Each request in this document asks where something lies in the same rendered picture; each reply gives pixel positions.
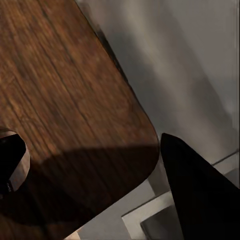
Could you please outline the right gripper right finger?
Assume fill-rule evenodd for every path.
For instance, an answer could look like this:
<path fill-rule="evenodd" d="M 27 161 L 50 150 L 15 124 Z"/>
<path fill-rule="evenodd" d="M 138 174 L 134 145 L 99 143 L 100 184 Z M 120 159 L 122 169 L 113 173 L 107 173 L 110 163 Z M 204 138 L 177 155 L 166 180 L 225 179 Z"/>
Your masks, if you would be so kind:
<path fill-rule="evenodd" d="M 160 144 L 184 240 L 240 240 L 240 189 L 182 139 Z"/>

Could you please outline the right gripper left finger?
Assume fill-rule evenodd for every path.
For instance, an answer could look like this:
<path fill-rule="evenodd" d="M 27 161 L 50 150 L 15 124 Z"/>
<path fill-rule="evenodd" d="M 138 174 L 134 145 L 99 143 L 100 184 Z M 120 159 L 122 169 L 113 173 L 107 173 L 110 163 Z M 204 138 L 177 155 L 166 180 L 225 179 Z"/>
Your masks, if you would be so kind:
<path fill-rule="evenodd" d="M 26 143 L 16 133 L 0 138 L 0 193 L 26 153 Z"/>

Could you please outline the cutting board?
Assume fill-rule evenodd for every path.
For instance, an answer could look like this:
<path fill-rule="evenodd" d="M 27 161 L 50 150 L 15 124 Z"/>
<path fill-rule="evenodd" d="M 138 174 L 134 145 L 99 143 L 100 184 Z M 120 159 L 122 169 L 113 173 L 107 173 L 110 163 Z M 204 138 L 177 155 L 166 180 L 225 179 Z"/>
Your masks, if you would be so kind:
<path fill-rule="evenodd" d="M 0 240 L 64 240 L 154 171 L 147 113 L 75 0 L 0 0 L 0 133 L 28 148 Z"/>

